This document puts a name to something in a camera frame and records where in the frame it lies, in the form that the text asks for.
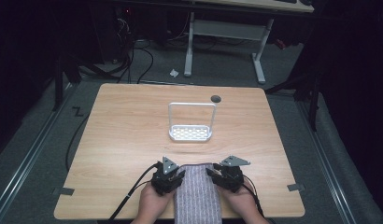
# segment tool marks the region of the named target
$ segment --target tape piece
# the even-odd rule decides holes
[[[53,191],[52,191],[52,195],[60,195],[60,194],[63,194],[63,195],[69,195],[69,196],[72,196],[73,195],[73,192],[75,192],[74,189],[68,189],[68,188],[55,188]]]
[[[299,192],[301,192],[305,190],[305,185],[303,184],[292,184],[292,185],[288,185],[287,187],[289,191],[299,190]]]

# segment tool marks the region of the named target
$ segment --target striped cloth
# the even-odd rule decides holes
[[[206,168],[211,163],[183,165],[186,170],[182,185],[175,194],[175,224],[221,224],[220,197]]]

